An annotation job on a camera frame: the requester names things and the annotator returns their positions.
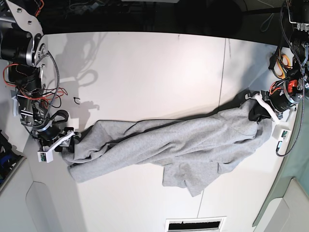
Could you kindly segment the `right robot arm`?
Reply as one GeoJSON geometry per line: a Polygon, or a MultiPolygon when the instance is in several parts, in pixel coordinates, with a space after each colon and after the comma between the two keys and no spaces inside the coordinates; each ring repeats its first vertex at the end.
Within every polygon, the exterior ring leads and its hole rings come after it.
{"type": "Polygon", "coordinates": [[[4,83],[15,88],[17,114],[30,136],[40,144],[40,155],[48,151],[74,152],[72,127],[61,128],[69,113],[58,109],[50,114],[56,99],[67,91],[60,87],[55,59],[48,51],[46,37],[37,17],[44,7],[42,0],[0,2],[0,58],[8,62],[3,69],[4,83]]]}

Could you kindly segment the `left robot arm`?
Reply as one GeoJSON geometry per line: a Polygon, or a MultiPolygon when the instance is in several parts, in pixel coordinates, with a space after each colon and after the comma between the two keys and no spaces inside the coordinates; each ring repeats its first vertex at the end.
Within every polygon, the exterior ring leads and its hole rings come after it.
{"type": "Polygon", "coordinates": [[[299,104],[309,91],[309,2],[287,0],[280,9],[281,39],[269,59],[268,69],[277,77],[269,91],[253,96],[250,121],[277,120],[284,111],[299,104]]]}

